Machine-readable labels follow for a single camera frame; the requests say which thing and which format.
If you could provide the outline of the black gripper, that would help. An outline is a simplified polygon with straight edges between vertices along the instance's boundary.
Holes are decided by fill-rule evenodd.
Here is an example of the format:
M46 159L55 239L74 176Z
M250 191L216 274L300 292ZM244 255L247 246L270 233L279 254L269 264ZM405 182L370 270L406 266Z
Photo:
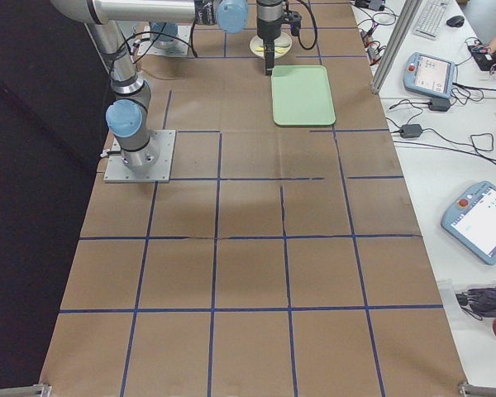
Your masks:
M257 0L257 35L265 41L265 75L271 76L274 69L274 40L281 35L284 6L281 0Z

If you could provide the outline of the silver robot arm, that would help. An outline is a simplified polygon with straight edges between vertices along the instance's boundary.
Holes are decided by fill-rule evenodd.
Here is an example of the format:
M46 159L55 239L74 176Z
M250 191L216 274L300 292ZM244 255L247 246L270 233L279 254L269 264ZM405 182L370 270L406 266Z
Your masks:
M108 127L121 148L123 167L138 172L158 161L160 145L146 127L150 86L133 64L117 23L195 22L237 33L245 28L248 17L246 1L53 1L51 4L67 18L85 24L116 97L106 111Z

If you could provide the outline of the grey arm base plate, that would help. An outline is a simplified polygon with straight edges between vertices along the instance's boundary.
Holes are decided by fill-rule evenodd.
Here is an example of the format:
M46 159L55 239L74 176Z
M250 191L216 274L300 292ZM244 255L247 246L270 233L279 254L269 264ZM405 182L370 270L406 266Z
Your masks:
M177 32L167 31L168 35L162 35L155 39L155 35L149 33L150 27L146 26L143 37L136 51L136 56L158 55L164 57L182 57L190 55L188 47L191 26L177 25Z
M169 183L175 148L175 130L149 130L148 145L135 152L124 151L113 138L103 180L106 183Z

